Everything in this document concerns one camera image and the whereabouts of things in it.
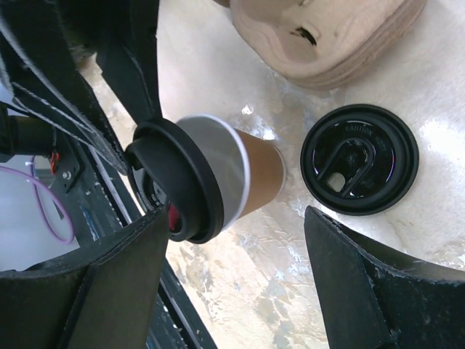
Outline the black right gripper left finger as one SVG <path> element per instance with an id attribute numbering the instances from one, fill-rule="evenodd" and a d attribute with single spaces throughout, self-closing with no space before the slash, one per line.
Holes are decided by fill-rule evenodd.
<path id="1" fill-rule="evenodd" d="M 158 209 L 24 271 L 1 273 L 3 348 L 143 348 L 169 240 Z"/>

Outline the black cup lid bottom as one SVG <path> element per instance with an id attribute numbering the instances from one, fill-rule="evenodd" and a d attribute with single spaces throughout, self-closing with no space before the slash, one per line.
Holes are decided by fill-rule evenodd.
<path id="1" fill-rule="evenodd" d="M 171 240 L 205 244 L 219 234 L 225 215 L 219 185 L 200 148 L 178 125 L 143 121 L 124 155 L 142 208 L 171 206 L 179 213 L 181 228 L 171 230 Z"/>

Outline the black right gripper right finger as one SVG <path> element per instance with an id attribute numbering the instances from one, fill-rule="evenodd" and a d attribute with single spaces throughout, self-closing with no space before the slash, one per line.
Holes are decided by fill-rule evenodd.
<path id="1" fill-rule="evenodd" d="M 304 233 L 331 348 L 463 348 L 464 272 L 307 207 Z"/>

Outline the brown paper cup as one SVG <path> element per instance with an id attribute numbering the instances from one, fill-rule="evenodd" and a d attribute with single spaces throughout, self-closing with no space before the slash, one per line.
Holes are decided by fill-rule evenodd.
<path id="1" fill-rule="evenodd" d="M 222 230 L 269 204 L 283 188 L 286 167 L 271 141 L 209 114 L 184 117 L 177 125 L 199 147 L 219 185 Z"/>

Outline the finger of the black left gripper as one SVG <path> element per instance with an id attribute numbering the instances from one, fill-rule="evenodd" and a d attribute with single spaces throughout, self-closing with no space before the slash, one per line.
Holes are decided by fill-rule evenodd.
<path id="1" fill-rule="evenodd" d="M 104 1 L 97 64 L 135 123 L 162 117 L 158 91 L 158 1 Z"/>

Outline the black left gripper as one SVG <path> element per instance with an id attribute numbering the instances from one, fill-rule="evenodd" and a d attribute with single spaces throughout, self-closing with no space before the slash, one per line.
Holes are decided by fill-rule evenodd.
<path id="1" fill-rule="evenodd" d="M 54 125 L 128 172 L 118 138 L 78 67 L 97 51 L 101 7 L 101 1 L 1 2 L 1 81 L 41 118 L 1 102 L 2 164 L 14 156 L 50 157 L 57 150 Z"/>

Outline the brown pulp cup carrier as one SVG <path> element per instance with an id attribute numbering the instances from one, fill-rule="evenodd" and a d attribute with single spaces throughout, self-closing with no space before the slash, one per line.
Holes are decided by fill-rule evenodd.
<path id="1" fill-rule="evenodd" d="M 400 39 L 426 3 L 221 1 L 241 38 L 275 72 L 311 90 L 347 84 Z"/>

